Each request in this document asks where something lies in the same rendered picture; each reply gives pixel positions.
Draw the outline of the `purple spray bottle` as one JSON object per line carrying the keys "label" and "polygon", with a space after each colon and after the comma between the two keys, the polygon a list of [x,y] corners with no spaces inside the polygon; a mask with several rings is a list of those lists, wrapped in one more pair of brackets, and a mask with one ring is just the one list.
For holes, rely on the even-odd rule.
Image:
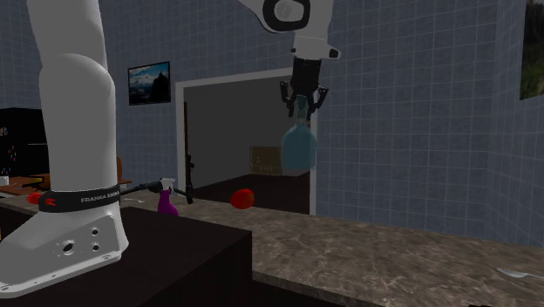
{"label": "purple spray bottle", "polygon": [[173,178],[161,178],[161,191],[160,198],[158,202],[157,211],[159,213],[178,216],[179,212],[177,208],[170,202],[170,193],[173,188],[174,179]]}

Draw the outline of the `framed mountain wall picture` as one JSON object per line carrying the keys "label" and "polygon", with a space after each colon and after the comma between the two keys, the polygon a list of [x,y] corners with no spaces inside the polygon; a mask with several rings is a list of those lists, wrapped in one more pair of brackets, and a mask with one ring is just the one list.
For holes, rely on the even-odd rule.
{"label": "framed mountain wall picture", "polygon": [[130,106],[171,102],[169,61],[129,68],[127,77]]}

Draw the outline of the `dark robot stand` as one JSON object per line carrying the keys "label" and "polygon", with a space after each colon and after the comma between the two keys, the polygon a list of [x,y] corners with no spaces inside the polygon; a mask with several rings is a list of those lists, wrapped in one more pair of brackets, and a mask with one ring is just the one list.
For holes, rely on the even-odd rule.
{"label": "dark robot stand", "polygon": [[252,235],[142,208],[39,212],[0,242],[0,307],[251,307]]}

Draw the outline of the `red tomato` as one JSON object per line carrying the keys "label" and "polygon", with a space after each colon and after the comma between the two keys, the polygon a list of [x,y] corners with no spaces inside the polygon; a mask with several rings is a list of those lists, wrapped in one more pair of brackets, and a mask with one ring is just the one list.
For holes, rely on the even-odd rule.
{"label": "red tomato", "polygon": [[255,195],[252,190],[243,188],[235,191],[230,198],[230,204],[234,208],[247,209],[254,205]]}

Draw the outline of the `cardboard box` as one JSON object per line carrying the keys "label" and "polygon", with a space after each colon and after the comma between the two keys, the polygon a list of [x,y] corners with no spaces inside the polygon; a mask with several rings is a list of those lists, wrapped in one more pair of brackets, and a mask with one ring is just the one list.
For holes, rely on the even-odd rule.
{"label": "cardboard box", "polygon": [[280,147],[251,147],[250,171],[252,174],[282,175]]}

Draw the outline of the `white framed doorway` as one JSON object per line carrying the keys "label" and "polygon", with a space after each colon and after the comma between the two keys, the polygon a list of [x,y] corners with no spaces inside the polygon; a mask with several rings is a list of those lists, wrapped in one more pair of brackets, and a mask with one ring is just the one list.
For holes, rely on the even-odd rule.
{"label": "white framed doorway", "polygon": [[302,214],[316,211],[316,172],[282,168],[252,174],[251,147],[280,147],[295,124],[281,99],[289,68],[178,82],[175,85],[178,187],[194,198],[229,203],[248,188],[255,206]]}

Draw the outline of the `translucent blue bottle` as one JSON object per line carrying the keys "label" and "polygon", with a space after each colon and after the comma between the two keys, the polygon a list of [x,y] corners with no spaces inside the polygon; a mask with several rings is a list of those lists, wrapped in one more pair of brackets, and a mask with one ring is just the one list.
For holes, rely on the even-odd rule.
{"label": "translucent blue bottle", "polygon": [[310,170],[316,166],[316,137],[308,125],[308,100],[296,97],[295,124],[282,137],[282,168]]}

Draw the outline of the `silver fork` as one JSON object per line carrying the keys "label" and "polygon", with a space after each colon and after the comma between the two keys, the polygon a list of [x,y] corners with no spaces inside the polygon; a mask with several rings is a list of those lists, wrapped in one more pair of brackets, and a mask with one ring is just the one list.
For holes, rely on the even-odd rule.
{"label": "silver fork", "polygon": [[543,279],[544,280],[544,276],[537,276],[535,274],[530,274],[530,273],[527,273],[527,272],[521,272],[521,271],[516,271],[516,270],[511,270],[511,269],[502,269],[502,268],[497,268],[497,270],[507,276],[511,276],[511,277],[515,277],[515,278],[524,278],[524,277],[534,277],[534,278],[539,278],[539,279]]}

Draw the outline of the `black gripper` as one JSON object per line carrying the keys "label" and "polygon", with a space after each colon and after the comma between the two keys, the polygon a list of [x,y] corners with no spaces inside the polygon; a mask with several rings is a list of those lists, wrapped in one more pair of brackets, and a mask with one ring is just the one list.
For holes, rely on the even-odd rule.
{"label": "black gripper", "polygon": [[310,119],[311,115],[322,106],[329,89],[319,85],[321,65],[321,59],[294,57],[291,86],[289,81],[280,82],[282,102],[289,110],[290,118],[294,115],[296,95],[307,96],[307,119]]}

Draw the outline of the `window with green view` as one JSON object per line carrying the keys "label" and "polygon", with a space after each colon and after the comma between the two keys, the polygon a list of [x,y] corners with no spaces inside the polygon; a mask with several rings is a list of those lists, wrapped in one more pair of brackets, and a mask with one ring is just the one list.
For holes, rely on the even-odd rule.
{"label": "window with green view", "polygon": [[520,99],[544,94],[544,0],[526,0]]}

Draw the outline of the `brown wooden table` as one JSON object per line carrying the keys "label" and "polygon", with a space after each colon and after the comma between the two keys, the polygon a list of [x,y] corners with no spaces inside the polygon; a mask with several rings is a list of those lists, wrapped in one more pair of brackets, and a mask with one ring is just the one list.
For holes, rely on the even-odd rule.
{"label": "brown wooden table", "polygon": [[0,197],[8,198],[34,192],[45,192],[50,188],[49,174],[10,177],[8,185],[0,186]]}

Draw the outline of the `black cabinet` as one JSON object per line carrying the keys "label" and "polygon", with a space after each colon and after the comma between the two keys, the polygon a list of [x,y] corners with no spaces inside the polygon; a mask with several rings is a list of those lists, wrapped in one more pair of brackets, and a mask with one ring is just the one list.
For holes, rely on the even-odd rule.
{"label": "black cabinet", "polygon": [[49,155],[40,109],[0,109],[0,176],[48,174]]}

